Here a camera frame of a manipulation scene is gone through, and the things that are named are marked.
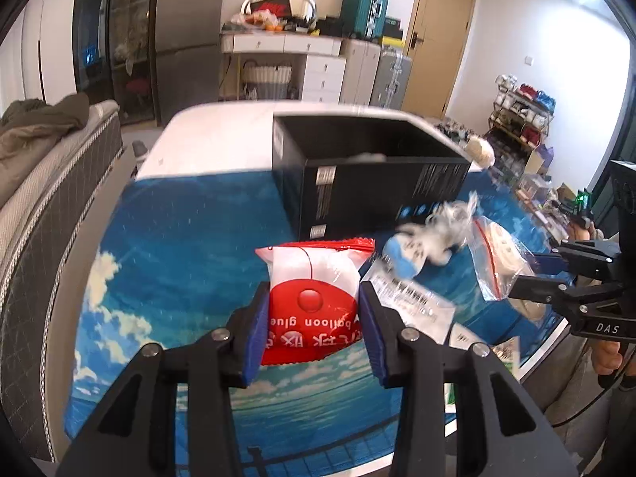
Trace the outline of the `person's right hand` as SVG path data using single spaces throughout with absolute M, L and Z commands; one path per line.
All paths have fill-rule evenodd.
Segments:
M 620 349 L 620 342 L 607 340 L 594 340 L 592 342 L 591 361 L 597 375 L 609 376 L 621 367 L 623 355 L 620 353 Z

